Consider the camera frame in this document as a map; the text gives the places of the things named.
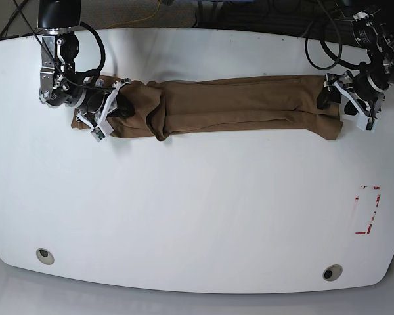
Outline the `brown t-shirt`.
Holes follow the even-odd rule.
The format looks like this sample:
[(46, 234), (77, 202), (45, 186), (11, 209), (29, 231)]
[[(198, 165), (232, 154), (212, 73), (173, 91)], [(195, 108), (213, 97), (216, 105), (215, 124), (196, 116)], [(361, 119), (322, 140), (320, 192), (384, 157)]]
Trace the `brown t-shirt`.
[(321, 110), (320, 75), (244, 77), (214, 81), (133, 81), (120, 90), (135, 113), (109, 117), (113, 137), (262, 129), (306, 129), (326, 140), (338, 138), (339, 105)]

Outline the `red tape rectangle marking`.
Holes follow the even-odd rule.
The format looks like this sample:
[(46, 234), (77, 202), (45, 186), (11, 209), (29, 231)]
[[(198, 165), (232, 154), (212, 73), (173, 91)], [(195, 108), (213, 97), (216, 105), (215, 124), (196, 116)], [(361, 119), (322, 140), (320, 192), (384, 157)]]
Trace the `red tape rectangle marking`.
[(352, 230), (355, 235), (367, 235), (371, 232), (380, 204), (382, 188), (380, 186), (361, 186), (354, 204)]

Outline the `grey table grommet left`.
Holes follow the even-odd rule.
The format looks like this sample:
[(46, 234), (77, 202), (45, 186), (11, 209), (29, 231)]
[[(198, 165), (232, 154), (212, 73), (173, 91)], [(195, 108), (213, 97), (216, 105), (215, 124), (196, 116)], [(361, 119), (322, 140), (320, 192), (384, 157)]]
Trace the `grey table grommet left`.
[(47, 266), (50, 266), (55, 262), (55, 258), (53, 257), (52, 253), (43, 248), (39, 248), (36, 251), (36, 256), (41, 263)]

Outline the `grey table grommet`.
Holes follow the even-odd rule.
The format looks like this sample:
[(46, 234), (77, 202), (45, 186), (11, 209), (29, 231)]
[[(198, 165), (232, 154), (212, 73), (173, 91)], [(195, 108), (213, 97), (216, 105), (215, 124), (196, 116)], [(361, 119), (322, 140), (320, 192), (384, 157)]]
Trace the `grey table grommet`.
[(55, 262), (55, 258), (53, 257), (52, 253), (43, 248), (39, 248), (36, 251), (36, 256), (41, 263), (47, 266), (50, 266)]
[(334, 264), (329, 266), (322, 274), (322, 277), (327, 282), (332, 282), (338, 279), (343, 272), (343, 268), (341, 265)]

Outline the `grey table grommet right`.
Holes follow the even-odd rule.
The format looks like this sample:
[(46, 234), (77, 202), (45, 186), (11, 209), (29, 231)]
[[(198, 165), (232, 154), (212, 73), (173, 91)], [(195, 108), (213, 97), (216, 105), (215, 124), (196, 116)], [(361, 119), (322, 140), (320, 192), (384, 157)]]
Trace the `grey table grommet right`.
[(322, 274), (322, 277), (327, 282), (332, 282), (338, 279), (343, 272), (343, 268), (341, 265), (334, 264), (329, 266)]

